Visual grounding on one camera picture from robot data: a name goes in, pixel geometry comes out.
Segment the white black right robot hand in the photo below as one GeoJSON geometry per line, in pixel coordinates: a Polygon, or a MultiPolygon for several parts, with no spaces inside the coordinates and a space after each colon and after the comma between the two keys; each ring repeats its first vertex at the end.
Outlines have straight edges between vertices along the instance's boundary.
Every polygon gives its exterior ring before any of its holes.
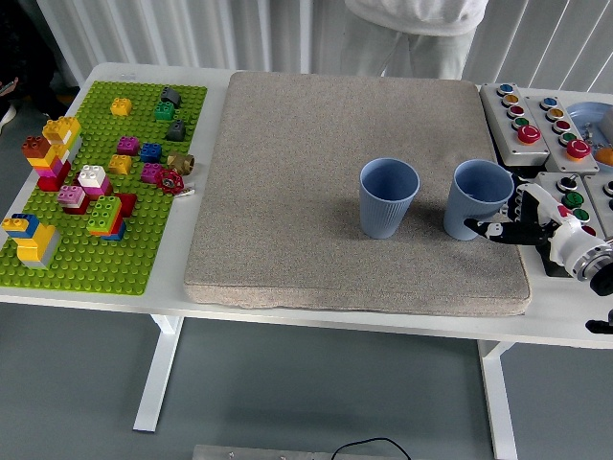
{"type": "Polygon", "coordinates": [[[512,221],[467,218],[464,225],[493,242],[540,247],[548,244],[549,260],[580,281],[592,279],[610,256],[605,241],[586,232],[570,209],[542,186],[516,175],[508,201],[512,221]]]}

